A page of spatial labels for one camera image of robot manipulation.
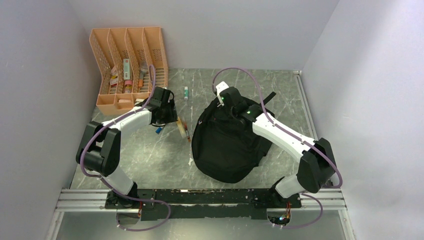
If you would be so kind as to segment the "white blue marker pen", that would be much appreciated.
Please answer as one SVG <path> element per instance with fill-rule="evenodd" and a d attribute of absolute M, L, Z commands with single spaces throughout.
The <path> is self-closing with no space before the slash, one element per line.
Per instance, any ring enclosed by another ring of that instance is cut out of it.
<path fill-rule="evenodd" d="M 156 131 L 155 131 L 155 132 L 156 132 L 157 134 L 160 134 L 160 132 L 163 130 L 163 128 L 164 128 L 163 126 L 160 126 L 160 127 L 158 127 L 158 128 L 156 129 Z"/>

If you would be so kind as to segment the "black student backpack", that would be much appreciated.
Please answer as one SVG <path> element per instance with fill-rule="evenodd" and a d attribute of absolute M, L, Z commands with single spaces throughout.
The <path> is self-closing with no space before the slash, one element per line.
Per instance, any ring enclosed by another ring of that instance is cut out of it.
<path fill-rule="evenodd" d="M 271 141 L 231 119 L 217 97 L 199 116 L 191 142 L 196 167 L 230 184 L 240 182 L 257 167 L 271 146 Z"/>

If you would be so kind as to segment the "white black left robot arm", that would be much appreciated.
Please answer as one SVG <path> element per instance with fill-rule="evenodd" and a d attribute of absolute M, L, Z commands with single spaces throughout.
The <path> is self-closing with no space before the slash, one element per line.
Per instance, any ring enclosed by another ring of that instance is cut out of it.
<path fill-rule="evenodd" d="M 126 208 L 138 203 L 139 194 L 137 184 L 120 167 L 123 138 L 145 126 L 176 122 L 174 98 L 171 90 L 157 86 L 147 99 L 125 114 L 109 121 L 91 121 L 85 127 L 76 162 L 85 175 L 100 178 L 116 190 L 117 201 Z"/>

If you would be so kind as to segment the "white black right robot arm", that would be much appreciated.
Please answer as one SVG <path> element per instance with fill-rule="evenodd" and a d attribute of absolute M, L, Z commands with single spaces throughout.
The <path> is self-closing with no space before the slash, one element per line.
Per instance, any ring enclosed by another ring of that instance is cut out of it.
<path fill-rule="evenodd" d="M 270 193 L 270 202 L 282 207 L 292 195 L 317 193 L 336 173 L 336 163 L 330 143 L 304 136 L 276 120 L 262 105 L 248 105 L 233 86 L 221 82 L 216 87 L 220 105 L 249 133 L 263 137 L 291 155 L 298 171 L 278 180 Z"/>

